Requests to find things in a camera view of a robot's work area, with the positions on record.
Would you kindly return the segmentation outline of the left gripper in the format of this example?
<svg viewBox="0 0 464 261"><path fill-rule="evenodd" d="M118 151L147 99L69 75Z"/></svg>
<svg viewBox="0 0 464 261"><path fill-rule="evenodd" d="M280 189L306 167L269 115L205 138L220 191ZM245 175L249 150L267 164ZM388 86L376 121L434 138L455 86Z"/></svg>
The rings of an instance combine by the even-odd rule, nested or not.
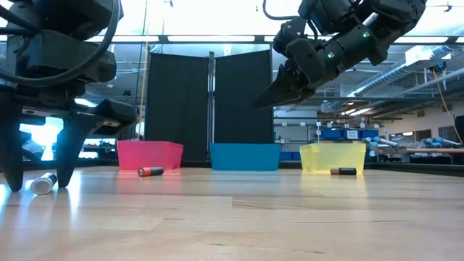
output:
<svg viewBox="0 0 464 261"><path fill-rule="evenodd" d="M43 30L34 36L10 36L6 43L5 70L17 77L39 80L68 73L97 49L91 42L79 41L62 33ZM89 64L68 80L38 85L13 83L0 85L0 171L12 191L23 182L20 123L43 125L47 117L65 121L57 136L57 180L68 186L83 142L89 133L115 135L134 123L135 109L126 103L104 99L95 107L76 103L89 83L115 77L113 53Z"/></svg>

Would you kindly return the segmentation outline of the yellow plastic bin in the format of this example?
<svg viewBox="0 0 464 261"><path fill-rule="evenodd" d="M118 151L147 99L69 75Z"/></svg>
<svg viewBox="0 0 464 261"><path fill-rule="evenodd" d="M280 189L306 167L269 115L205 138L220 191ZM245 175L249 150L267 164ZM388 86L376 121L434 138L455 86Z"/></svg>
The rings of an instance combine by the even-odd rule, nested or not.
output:
<svg viewBox="0 0 464 261"><path fill-rule="evenodd" d="M317 143L299 149L302 169L309 173L329 174L332 168L354 168L362 173L366 145L362 143Z"/></svg>

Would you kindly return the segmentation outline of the black folding screen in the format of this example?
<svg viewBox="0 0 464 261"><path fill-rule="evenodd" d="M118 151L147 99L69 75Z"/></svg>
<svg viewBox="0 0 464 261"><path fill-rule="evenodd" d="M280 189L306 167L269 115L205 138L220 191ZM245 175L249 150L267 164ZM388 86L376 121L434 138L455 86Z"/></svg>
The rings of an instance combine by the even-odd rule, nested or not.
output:
<svg viewBox="0 0 464 261"><path fill-rule="evenodd" d="M254 107L271 83L269 51L219 57L215 90L208 91L206 57L152 54L146 98L145 138L183 145L184 162L207 161L208 102L214 101L214 141L270 144L273 109Z"/></svg>

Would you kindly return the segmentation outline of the black aluminium table frame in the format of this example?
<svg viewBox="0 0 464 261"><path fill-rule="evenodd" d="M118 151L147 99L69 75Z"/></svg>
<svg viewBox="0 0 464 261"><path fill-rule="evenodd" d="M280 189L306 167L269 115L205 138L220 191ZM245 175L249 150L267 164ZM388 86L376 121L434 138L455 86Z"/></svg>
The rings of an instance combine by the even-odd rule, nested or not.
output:
<svg viewBox="0 0 464 261"><path fill-rule="evenodd" d="M24 170L50 170L57 166L57 161L42 161L39 163L24 161ZM116 160L79 159L78 167L118 167ZM403 162L367 162L365 170L385 170L404 173L422 173L430 175L443 175L464 178L464 165L430 165Z"/></svg>

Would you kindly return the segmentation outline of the wooden workbench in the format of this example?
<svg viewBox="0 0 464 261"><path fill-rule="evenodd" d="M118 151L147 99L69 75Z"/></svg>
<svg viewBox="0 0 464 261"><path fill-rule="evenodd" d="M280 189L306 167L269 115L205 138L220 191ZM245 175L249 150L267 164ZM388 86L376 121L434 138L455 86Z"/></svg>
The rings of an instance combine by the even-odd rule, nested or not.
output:
<svg viewBox="0 0 464 261"><path fill-rule="evenodd" d="M377 150L379 154L415 154L415 153L441 153L441 154L464 154L464 149L416 149L416 148L380 148Z"/></svg>

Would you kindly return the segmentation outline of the blue plastic bin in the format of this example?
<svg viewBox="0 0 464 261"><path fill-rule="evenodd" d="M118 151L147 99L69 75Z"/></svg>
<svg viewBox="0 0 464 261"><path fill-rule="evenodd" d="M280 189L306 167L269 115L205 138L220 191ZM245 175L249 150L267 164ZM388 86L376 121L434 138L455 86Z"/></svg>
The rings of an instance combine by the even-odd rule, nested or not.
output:
<svg viewBox="0 0 464 261"><path fill-rule="evenodd" d="M275 171L281 149L278 144L212 144L213 170Z"/></svg>

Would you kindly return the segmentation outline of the red plastic bin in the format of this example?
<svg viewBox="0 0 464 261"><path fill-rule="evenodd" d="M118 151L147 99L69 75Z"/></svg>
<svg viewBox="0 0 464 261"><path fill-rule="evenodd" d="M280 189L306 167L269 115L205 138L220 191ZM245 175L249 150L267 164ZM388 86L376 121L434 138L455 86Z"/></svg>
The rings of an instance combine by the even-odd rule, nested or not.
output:
<svg viewBox="0 0 464 261"><path fill-rule="evenodd" d="M117 156L121 170L162 167L173 170L181 166L183 145L168 141L118 141Z"/></svg>

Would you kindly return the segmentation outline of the silver battery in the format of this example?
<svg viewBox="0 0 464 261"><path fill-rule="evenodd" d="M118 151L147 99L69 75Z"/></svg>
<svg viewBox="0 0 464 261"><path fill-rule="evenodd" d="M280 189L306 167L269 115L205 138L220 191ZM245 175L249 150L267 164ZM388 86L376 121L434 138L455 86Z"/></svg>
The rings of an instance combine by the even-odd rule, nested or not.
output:
<svg viewBox="0 0 464 261"><path fill-rule="evenodd" d="M51 192L55 183L57 182L57 175L54 173L45 173L39 178L35 179L31 185L30 190L37 195L44 195Z"/></svg>

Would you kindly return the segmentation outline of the black battery red end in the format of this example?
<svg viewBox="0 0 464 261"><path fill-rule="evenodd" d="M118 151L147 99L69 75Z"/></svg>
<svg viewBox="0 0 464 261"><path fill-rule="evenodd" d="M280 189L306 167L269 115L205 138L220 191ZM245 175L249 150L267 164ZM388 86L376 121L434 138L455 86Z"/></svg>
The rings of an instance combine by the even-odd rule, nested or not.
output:
<svg viewBox="0 0 464 261"><path fill-rule="evenodd" d="M143 167L138 170L139 177L161 176L164 173L163 167Z"/></svg>

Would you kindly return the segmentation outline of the black chair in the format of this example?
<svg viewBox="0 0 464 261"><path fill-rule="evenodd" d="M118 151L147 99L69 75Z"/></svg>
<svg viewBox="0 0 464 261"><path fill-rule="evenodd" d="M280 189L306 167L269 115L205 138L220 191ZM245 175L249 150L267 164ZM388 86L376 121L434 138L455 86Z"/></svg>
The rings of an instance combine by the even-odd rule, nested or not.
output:
<svg viewBox="0 0 464 261"><path fill-rule="evenodd" d="M454 123L457 131L457 139L461 144L464 144L464 115L457 116Z"/></svg>

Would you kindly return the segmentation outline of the silver ceiling duct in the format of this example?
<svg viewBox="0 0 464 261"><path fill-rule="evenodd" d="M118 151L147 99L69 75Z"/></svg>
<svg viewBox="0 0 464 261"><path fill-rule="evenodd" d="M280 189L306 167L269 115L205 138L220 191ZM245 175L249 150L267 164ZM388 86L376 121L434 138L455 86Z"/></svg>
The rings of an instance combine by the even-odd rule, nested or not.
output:
<svg viewBox="0 0 464 261"><path fill-rule="evenodd" d="M415 71L438 65L451 59L451 53L464 51L464 45L414 46L405 52L405 57L373 76L354 83L340 85L340 97L364 97L378 92L389 84Z"/></svg>

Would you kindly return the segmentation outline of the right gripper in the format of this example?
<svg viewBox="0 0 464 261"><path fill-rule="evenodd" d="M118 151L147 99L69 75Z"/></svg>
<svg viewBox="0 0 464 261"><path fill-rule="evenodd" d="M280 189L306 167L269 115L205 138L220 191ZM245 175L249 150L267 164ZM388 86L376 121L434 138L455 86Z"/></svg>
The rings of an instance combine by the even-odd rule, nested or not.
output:
<svg viewBox="0 0 464 261"><path fill-rule="evenodd" d="M277 76L252 103L255 108L298 104L313 96L323 84L363 61L374 50L376 40L364 25L339 33L328 41L298 38L287 46L305 78L291 68L280 66Z"/></svg>

